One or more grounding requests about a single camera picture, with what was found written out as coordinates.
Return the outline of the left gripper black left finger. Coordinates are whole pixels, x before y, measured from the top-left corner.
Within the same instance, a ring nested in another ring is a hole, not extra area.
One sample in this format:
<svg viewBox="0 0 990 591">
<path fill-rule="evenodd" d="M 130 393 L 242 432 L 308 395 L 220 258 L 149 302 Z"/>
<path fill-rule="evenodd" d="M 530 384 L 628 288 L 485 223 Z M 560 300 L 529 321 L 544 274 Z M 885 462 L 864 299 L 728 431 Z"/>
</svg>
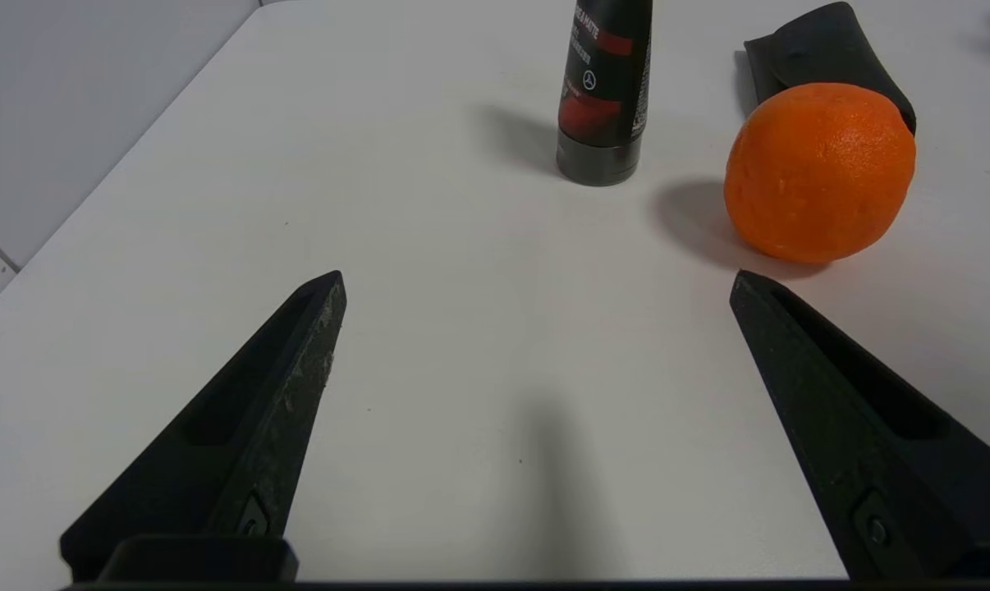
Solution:
<svg viewBox="0 0 990 591">
<path fill-rule="evenodd" d="M 75 583 L 291 583 L 284 538 L 347 308 L 301 284 L 60 538 Z"/>
</svg>

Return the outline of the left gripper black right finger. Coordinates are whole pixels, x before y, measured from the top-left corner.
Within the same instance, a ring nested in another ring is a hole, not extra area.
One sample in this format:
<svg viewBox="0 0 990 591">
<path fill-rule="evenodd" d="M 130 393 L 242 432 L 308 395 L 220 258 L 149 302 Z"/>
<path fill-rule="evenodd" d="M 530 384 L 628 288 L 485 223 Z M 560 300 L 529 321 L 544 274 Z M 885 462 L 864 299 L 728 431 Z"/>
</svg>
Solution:
<svg viewBox="0 0 990 591">
<path fill-rule="evenodd" d="M 762 274 L 729 305 L 854 581 L 990 581 L 990 446 Z"/>
</svg>

